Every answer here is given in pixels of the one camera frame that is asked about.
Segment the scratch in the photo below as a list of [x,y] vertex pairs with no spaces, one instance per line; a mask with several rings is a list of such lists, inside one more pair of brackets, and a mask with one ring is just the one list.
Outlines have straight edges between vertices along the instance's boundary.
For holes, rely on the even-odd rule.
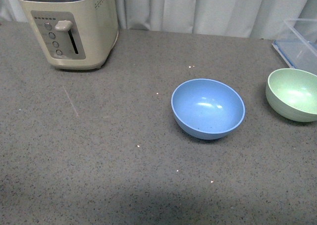
[[76,116],[79,117],[78,112],[77,112],[75,106],[73,105],[73,103],[72,103],[72,101],[71,101],[71,99],[70,99],[70,97],[69,97],[69,95],[68,95],[68,92],[66,91],[66,89],[65,89],[64,86],[63,86],[63,89],[64,89],[64,91],[65,91],[65,93],[66,93],[66,95],[67,95],[67,97],[68,97],[68,99],[69,99],[69,101],[70,101],[70,104],[72,105],[72,107],[73,107],[73,109],[74,109],[74,111],[75,111],[75,113],[76,113]]

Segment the bowl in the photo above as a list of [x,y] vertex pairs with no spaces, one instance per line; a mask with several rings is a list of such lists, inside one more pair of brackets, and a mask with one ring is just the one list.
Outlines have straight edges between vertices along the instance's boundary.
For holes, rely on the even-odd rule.
[[268,103],[280,115],[293,121],[317,120],[317,76],[299,69],[283,68],[267,78]]
[[205,140],[228,135],[245,115],[238,93],[211,79],[180,84],[172,94],[171,105],[178,125],[191,136]]

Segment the toaster control panel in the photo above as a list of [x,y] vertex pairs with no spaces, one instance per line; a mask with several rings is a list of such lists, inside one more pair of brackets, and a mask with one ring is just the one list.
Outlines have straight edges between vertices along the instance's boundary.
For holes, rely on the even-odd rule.
[[72,13],[33,10],[31,14],[51,57],[86,58]]

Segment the bowl rim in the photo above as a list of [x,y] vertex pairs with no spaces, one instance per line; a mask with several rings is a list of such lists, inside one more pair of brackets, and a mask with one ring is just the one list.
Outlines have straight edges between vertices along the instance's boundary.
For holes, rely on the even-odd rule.
[[294,107],[294,106],[290,105],[289,103],[287,103],[287,102],[281,100],[281,98],[278,97],[277,94],[275,93],[275,91],[272,89],[271,84],[270,84],[270,79],[271,79],[272,75],[275,74],[275,73],[278,72],[278,71],[291,71],[291,70],[293,70],[293,71],[301,71],[301,72],[303,72],[303,73],[305,73],[305,74],[307,74],[307,75],[311,75],[311,76],[315,77],[316,80],[317,80],[317,75],[312,74],[312,73],[310,73],[310,72],[308,72],[308,71],[301,70],[301,69],[295,69],[295,68],[281,68],[281,69],[277,69],[277,70],[271,72],[271,74],[270,74],[270,75],[268,76],[268,78],[267,78],[267,85],[268,85],[270,91],[271,91],[272,94],[274,94],[281,102],[283,102],[284,104],[286,104],[286,105],[289,106],[290,108],[295,109],[295,110],[298,110],[298,111],[303,112],[303,113],[308,113],[308,114],[311,114],[311,115],[317,115],[317,113],[315,113],[315,112],[310,112],[310,111],[306,111],[306,110],[300,109],[300,108],[298,108],[298,107]]
[[[221,84],[221,85],[224,85],[225,87],[229,88],[234,94],[236,94],[238,96],[238,98],[240,99],[240,102],[242,104],[242,108],[243,108],[243,113],[242,113],[242,116],[241,116],[241,119],[239,120],[239,122],[237,124],[235,124],[232,128],[228,129],[228,130],[225,130],[225,131],[219,131],[219,132],[207,132],[207,131],[202,131],[202,130],[198,130],[198,129],[195,129],[193,128],[192,126],[190,126],[189,124],[185,123],[179,116],[178,114],[176,113],[176,110],[174,108],[174,103],[173,103],[173,99],[174,99],[174,95],[176,93],[176,91],[184,84],[187,84],[191,81],[213,81],[213,82],[216,82],[218,84]],[[244,105],[244,102],[241,98],[241,96],[234,90],[232,89],[230,86],[220,82],[220,81],[217,81],[217,80],[212,80],[212,79],[206,79],[206,78],[197,78],[197,79],[191,79],[191,80],[187,80],[183,83],[181,83],[179,86],[176,87],[176,89],[174,90],[173,94],[172,94],[172,97],[171,97],[171,105],[172,105],[172,109],[173,109],[173,112],[174,112],[174,115],[184,124],[186,125],[187,127],[189,127],[190,129],[196,131],[196,132],[200,132],[200,133],[205,133],[205,134],[224,134],[224,133],[227,133],[227,132],[230,132],[232,130],[234,130],[235,128],[237,128],[243,121],[244,119],[244,116],[245,116],[245,112],[246,112],[246,108],[245,108],[245,105]]]

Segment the toaster lever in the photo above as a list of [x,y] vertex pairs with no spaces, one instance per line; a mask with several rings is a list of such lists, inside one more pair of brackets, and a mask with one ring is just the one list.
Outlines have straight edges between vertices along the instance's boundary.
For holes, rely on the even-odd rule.
[[60,20],[55,25],[55,30],[58,32],[68,32],[70,28],[73,26],[73,23],[69,20]]

